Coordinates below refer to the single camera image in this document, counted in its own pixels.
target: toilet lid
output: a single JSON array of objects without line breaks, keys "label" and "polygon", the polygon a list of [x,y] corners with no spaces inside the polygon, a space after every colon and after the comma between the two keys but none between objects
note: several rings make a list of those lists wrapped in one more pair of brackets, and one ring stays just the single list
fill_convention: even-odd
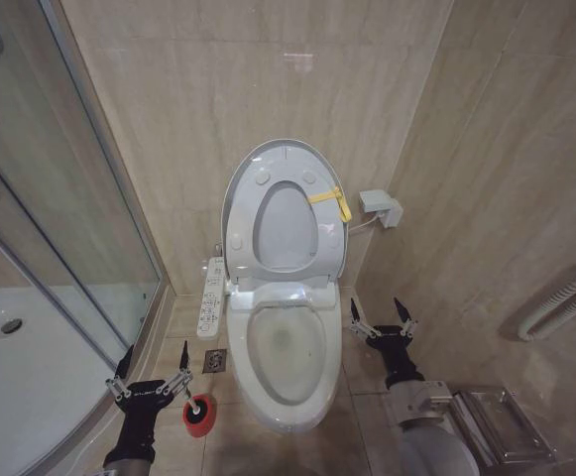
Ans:
[{"label": "toilet lid", "polygon": [[231,281],[335,281],[344,265],[347,226],[335,198],[308,198],[336,186],[327,161],[302,142],[271,141],[255,149],[224,199],[223,250]]}]

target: yellow clip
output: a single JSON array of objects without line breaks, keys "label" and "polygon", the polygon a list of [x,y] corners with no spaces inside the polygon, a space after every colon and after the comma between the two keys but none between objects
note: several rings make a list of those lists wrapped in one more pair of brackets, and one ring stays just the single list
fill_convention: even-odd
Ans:
[{"label": "yellow clip", "polygon": [[318,195],[312,195],[307,198],[310,203],[318,203],[319,201],[329,200],[331,198],[336,198],[338,200],[338,206],[340,206],[340,219],[344,223],[351,220],[351,210],[345,199],[345,195],[340,191],[339,186],[335,186],[333,190],[325,191],[324,193],[319,193]]}]

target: bidet control panel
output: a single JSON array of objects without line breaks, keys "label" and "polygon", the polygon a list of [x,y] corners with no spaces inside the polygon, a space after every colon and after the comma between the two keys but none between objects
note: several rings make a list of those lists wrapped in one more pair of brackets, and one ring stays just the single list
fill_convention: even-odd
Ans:
[{"label": "bidet control panel", "polygon": [[202,340],[216,339],[219,335],[219,319],[224,302],[226,267],[222,257],[211,258],[208,262],[208,274],[201,298],[197,337]]}]

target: floor drain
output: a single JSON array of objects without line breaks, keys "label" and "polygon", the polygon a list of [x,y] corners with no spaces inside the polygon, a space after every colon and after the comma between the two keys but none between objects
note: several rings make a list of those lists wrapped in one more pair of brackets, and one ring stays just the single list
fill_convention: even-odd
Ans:
[{"label": "floor drain", "polygon": [[5,324],[3,324],[1,326],[1,332],[3,332],[6,335],[12,334],[12,333],[16,332],[17,330],[19,330],[21,328],[21,326],[23,326],[23,320],[22,319],[19,319],[19,318],[10,319]]},{"label": "floor drain", "polygon": [[226,370],[226,349],[207,350],[204,356],[203,374],[215,374]]}]

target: water supply pipe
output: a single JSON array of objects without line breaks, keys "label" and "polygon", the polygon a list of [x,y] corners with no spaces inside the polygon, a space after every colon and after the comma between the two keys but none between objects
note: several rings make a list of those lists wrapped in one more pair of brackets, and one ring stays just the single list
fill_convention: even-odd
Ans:
[{"label": "water supply pipe", "polygon": [[[548,321],[542,324],[536,331],[532,331],[546,316],[557,310],[563,304],[565,305],[556,315],[548,319]],[[525,341],[543,339],[575,315],[576,279],[546,299],[526,317],[518,327],[518,337]]]}]

